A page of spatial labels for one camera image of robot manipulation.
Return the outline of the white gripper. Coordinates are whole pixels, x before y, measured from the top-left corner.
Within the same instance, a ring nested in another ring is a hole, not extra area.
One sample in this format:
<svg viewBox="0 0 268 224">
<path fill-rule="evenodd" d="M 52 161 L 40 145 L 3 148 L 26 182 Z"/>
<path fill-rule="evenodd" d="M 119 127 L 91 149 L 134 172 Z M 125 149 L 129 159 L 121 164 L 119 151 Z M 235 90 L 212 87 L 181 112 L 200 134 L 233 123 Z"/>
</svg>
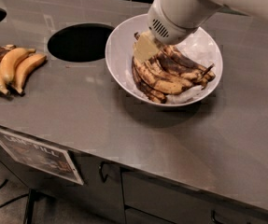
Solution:
<svg viewBox="0 0 268 224">
<path fill-rule="evenodd" d="M 183 9 L 177 3 L 154 0 L 148 11 L 149 31 L 134 34 L 134 57 L 143 63 L 159 52 L 162 43 L 178 44 L 198 29 L 184 19 Z"/>
</svg>

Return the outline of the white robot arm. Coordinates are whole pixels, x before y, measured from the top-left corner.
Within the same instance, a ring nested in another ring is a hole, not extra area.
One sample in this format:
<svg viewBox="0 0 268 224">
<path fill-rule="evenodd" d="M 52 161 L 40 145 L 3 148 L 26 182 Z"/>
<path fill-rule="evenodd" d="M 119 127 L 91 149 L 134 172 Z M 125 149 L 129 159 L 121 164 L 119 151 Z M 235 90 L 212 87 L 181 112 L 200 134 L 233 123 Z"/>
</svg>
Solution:
<svg viewBox="0 0 268 224">
<path fill-rule="evenodd" d="M 134 57 L 142 63 L 164 45 L 182 42 L 224 7 L 268 22 L 268 0 L 154 0 L 148 29 L 134 43 Z"/>
</svg>

